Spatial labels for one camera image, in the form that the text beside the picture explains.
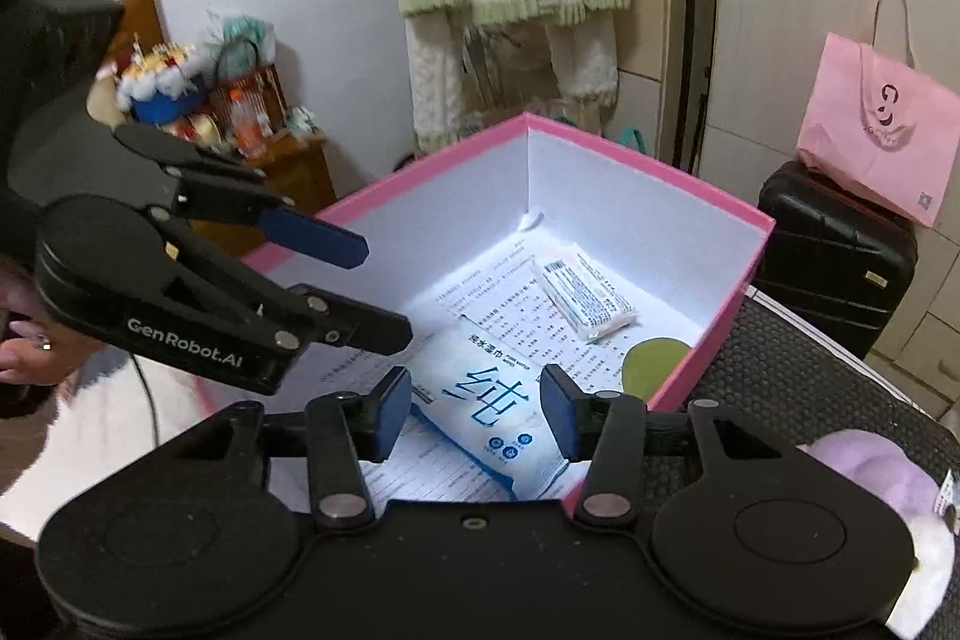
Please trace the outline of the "person's left hand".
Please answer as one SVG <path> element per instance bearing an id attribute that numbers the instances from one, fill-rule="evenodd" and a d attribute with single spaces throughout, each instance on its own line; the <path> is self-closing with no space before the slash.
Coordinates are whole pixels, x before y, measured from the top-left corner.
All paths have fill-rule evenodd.
<path id="1" fill-rule="evenodd" d="M 57 323 L 37 299 L 26 271 L 2 259 L 2 308 L 23 315 L 2 339 L 2 381 L 11 385 L 59 385 L 103 345 Z"/>

